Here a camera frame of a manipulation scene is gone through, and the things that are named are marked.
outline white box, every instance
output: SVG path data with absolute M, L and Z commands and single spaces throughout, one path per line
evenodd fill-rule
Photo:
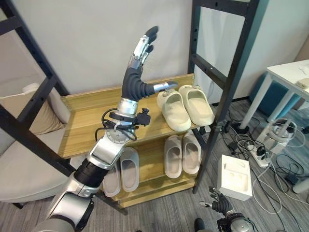
M 249 162 L 222 155 L 218 163 L 217 189 L 225 196 L 246 201 L 252 197 Z

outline beige slipper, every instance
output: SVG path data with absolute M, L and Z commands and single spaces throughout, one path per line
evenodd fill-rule
M 125 147 L 120 157 L 122 188 L 126 192 L 137 189 L 140 182 L 140 162 L 137 150 Z
M 183 105 L 183 98 L 179 92 L 171 89 L 160 92 L 157 104 L 162 109 L 162 114 L 174 131 L 186 131 L 191 127 L 190 117 Z
M 188 174 L 195 174 L 201 162 L 201 146 L 196 137 L 187 133 L 183 137 L 183 170 Z
M 214 114 L 205 93 L 199 86 L 181 86 L 179 93 L 183 97 L 185 109 L 194 124 L 208 126 L 213 123 Z
M 119 163 L 116 162 L 114 167 L 108 171 L 103 179 L 103 190 L 107 197 L 116 196 L 120 192 L 120 170 Z
M 181 137 L 172 135 L 164 145 L 164 169 L 169 178 L 177 178 L 182 173 L 182 143 Z

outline wooden shelf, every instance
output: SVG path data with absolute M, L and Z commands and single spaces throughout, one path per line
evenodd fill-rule
M 168 186 L 168 187 L 161 188 L 161 189 L 149 192 L 149 193 L 145 193 L 143 195 L 138 196 L 135 199 L 122 200 L 120 202 L 120 205 L 122 207 L 129 207 L 135 204 L 140 204 L 142 202 L 150 201 L 150 200 L 153 200 L 159 197 L 170 195 L 175 192 L 179 192 L 185 189 L 192 188 L 194 187 L 194 185 L 195 185 L 195 181 L 191 179 L 185 182 L 178 183 L 176 185 Z
M 176 179 L 171 179 L 165 175 L 160 178 L 140 183 L 139 187 L 133 192 L 125 192 L 123 189 L 121 189 L 120 193 L 113 197 L 113 199 L 120 202 L 133 200 L 141 195 L 144 196 L 145 193 L 152 193 L 158 189 L 163 189 L 169 186 L 177 185 L 182 182 L 186 182 L 188 180 L 195 179 L 195 177 L 196 174 L 190 175 L 185 172 L 182 172 L 182 174 Z
M 181 86 L 190 85 L 193 79 L 194 74 L 187 74 L 154 81 L 154 83 L 173 80 L 177 81 L 179 86 Z M 95 130 L 102 126 L 102 114 L 110 108 L 117 107 L 120 96 L 121 89 L 118 87 L 62 97 L 65 105 L 71 110 L 71 116 L 58 151 L 59 156 L 68 159 L 89 152 L 95 143 Z M 127 146 L 134 146 L 162 136 L 179 134 L 169 128 L 165 122 L 161 109 L 157 106 L 156 96 L 155 94 L 139 101 L 138 112 L 141 112 L 142 108 L 148 108 L 150 110 L 151 122 L 150 125 L 146 127 L 141 126 L 136 130 L 138 140 L 129 142 Z M 98 137 L 101 137 L 103 134 L 104 131 L 100 131 Z
M 194 82 L 194 74 L 153 81 L 152 83 L 170 80 L 178 82 L 179 87 L 191 85 Z M 102 127 L 101 117 L 103 113 L 108 109 L 117 107 L 120 96 L 121 89 L 117 87 L 62 97 L 63 102 L 71 111 L 71 116 L 58 154 L 62 158 L 68 159 L 88 153 L 95 143 L 95 130 Z M 165 140 L 171 135 L 184 134 L 185 131 L 177 132 L 169 128 L 161 109 L 157 106 L 156 97 L 157 94 L 154 94 L 139 101 L 138 112 L 141 112 L 142 108 L 148 108 L 151 122 L 148 126 L 140 126 L 136 130 L 137 141 L 126 144 L 126 146 L 133 147 L 138 151 L 140 183 L 135 191 L 124 192 L 121 190 L 114 197 L 114 200 L 118 201 L 122 207 L 166 196 L 195 185 L 196 175 L 183 172 L 176 179 L 168 178 L 165 175 Z M 98 137 L 100 138 L 104 133 L 105 131 L 101 130 Z

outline beige pillow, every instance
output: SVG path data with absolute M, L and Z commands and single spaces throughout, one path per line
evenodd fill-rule
M 0 98 L 0 103 L 17 118 L 34 93 L 35 91 Z M 30 131 L 34 134 L 45 134 L 61 128 L 64 128 L 63 124 L 59 121 L 48 102 L 45 101 L 34 119 Z

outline blue bin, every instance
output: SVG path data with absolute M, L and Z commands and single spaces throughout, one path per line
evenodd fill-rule
M 262 82 L 264 81 L 266 74 L 263 74 L 257 81 L 254 86 L 251 94 L 249 95 L 249 100 L 253 102 L 258 90 L 260 89 Z M 258 109 L 266 115 L 271 115 L 277 105 L 280 103 L 283 96 L 286 94 L 288 89 L 276 81 L 273 81 L 270 85 L 268 91 L 266 92 L 263 100 L 261 101 Z M 300 97 L 297 94 L 294 94 L 281 113 L 277 118 L 285 116 L 287 112 L 299 101 Z

